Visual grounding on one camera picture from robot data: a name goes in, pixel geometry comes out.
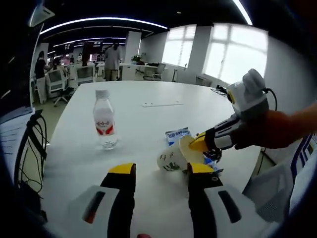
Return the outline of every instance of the potted plant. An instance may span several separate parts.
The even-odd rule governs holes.
[[[131,62],[137,64],[141,60],[141,56],[135,55],[131,58]]]

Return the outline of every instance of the water bottle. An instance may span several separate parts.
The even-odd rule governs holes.
[[[111,150],[117,143],[114,129],[114,111],[109,101],[108,90],[96,90],[94,120],[99,141],[105,150]]]

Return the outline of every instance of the office chair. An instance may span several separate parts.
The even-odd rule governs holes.
[[[77,82],[78,86],[82,83],[92,83],[95,82],[95,66],[82,66],[77,68]]]
[[[281,223],[289,214],[295,177],[307,162],[311,138],[312,135],[303,138],[293,156],[264,174],[251,178],[243,191],[254,202],[258,215],[267,222]]]
[[[156,68],[155,72],[151,76],[143,76],[144,80],[150,80],[155,81],[155,79],[159,79],[159,81],[162,81],[162,74],[164,72],[166,64],[160,63],[158,67]]]
[[[68,100],[65,98],[65,96],[69,96],[72,89],[68,88],[68,80],[64,77],[63,72],[59,69],[49,71],[46,78],[48,92],[59,93],[59,96],[54,100],[54,107],[57,106],[57,103],[60,100],[68,103]]]

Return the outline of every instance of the window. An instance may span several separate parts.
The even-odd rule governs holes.
[[[267,45],[266,31],[248,26],[215,24],[203,73],[228,84],[241,81],[251,68],[264,77]]]
[[[171,29],[166,39],[162,62],[180,67],[188,65],[195,32],[196,25]]]

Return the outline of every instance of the ceiling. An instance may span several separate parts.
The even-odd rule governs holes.
[[[267,30],[301,52],[307,52],[306,32],[296,23],[282,0],[240,0],[252,19],[253,26]],[[246,24],[233,0],[120,0],[78,1],[46,0],[45,6],[55,16],[43,29],[72,20],[90,17],[124,17],[152,22],[172,28],[187,24],[212,25],[216,22]],[[140,31],[142,37],[166,31],[156,26],[128,21],[94,20],[73,23],[44,33],[40,40],[53,45],[96,37],[126,37],[127,31]]]

